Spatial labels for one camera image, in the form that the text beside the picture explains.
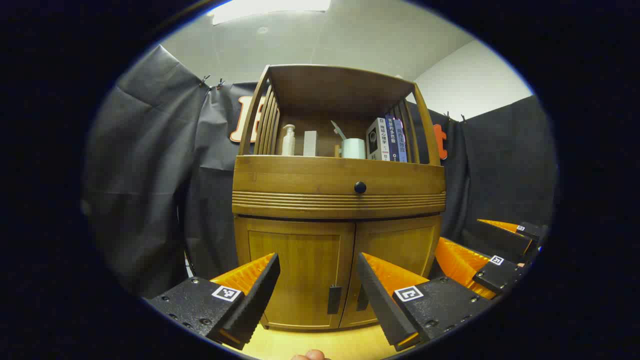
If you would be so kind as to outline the ceiling light panel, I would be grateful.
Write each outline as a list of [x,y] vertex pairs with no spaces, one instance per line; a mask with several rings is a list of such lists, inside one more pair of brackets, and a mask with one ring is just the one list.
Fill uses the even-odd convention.
[[213,25],[275,12],[326,12],[332,0],[229,0],[206,12]]

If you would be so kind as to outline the pale green cup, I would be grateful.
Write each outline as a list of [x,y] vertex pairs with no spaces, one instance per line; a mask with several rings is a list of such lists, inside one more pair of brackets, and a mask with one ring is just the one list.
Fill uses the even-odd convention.
[[357,137],[343,139],[340,154],[342,158],[367,159],[365,140]]

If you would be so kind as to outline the wooden double-door shoe cabinet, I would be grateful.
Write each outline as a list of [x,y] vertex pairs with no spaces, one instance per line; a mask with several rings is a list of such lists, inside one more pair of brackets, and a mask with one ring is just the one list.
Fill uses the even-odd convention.
[[[324,64],[272,64],[265,67],[240,130],[238,157],[283,157],[285,125],[295,125],[293,157],[303,156],[304,132],[317,132],[315,157],[342,158],[334,121],[348,137],[365,139],[370,125],[387,114],[402,121],[407,163],[441,166],[434,123],[418,84],[390,75]],[[234,217],[300,222],[387,221],[401,218],[302,219],[241,215]]]

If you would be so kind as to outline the dark blue book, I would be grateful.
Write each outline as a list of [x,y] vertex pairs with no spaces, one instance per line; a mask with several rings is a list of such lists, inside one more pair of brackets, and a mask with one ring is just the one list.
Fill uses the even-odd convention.
[[395,131],[395,123],[394,117],[390,114],[386,114],[385,116],[385,126],[386,126],[386,134],[387,134],[387,142],[389,148],[390,161],[399,162],[399,148],[397,142],[397,136]]

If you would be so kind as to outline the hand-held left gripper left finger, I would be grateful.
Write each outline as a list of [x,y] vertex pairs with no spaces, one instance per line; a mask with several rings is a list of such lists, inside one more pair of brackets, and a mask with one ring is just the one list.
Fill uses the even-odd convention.
[[242,350],[265,313],[280,273],[279,256],[272,252],[213,279],[192,276],[147,303],[202,337]]

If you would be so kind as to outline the white book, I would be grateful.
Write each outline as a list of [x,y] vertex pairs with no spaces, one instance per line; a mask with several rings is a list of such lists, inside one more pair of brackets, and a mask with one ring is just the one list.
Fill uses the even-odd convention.
[[386,119],[378,117],[366,130],[366,159],[391,161]]

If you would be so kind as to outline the white pump bottle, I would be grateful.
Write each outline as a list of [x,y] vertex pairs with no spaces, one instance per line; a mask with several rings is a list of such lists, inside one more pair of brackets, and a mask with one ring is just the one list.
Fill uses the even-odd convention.
[[293,157],[295,155],[295,125],[287,124],[283,127],[285,136],[282,139],[281,155],[283,157]]

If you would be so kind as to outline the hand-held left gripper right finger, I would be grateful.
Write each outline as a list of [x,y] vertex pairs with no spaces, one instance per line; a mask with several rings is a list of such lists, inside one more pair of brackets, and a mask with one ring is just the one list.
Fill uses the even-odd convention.
[[448,276],[429,280],[365,252],[358,254],[357,269],[382,332],[398,352],[448,335],[492,305]]

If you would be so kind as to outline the wooden shoe cabinet door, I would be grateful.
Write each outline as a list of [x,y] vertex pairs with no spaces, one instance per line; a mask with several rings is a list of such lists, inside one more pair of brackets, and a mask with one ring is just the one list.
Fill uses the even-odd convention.
[[[355,224],[237,216],[237,257],[247,264],[270,253],[279,277],[260,323],[268,330],[336,330],[352,271]],[[327,314],[329,287],[342,287],[337,314]]]
[[373,308],[356,311],[361,278],[357,271],[358,254],[375,256],[426,277],[434,264],[435,249],[441,234],[441,215],[417,218],[358,221],[355,224],[352,269],[341,329],[377,322]]

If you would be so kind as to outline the light purple book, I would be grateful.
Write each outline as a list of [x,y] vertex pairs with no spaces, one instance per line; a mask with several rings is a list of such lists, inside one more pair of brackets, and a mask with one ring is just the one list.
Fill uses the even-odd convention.
[[406,136],[403,129],[402,121],[398,117],[393,117],[394,128],[395,128],[395,138],[397,144],[397,157],[398,162],[407,163],[408,155],[407,155],[407,144],[406,144]]

